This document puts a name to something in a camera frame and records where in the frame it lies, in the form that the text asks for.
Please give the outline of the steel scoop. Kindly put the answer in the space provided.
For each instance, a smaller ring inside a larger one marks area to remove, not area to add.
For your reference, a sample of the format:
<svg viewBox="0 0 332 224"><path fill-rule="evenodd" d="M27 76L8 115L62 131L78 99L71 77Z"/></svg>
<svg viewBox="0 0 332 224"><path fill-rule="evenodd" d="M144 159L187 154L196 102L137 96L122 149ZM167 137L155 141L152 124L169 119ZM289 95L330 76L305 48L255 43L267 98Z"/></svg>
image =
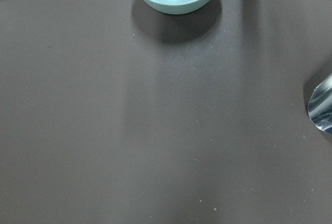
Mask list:
<svg viewBox="0 0 332 224"><path fill-rule="evenodd" d="M331 135L331 74L314 89L308 115L320 131Z"/></svg>

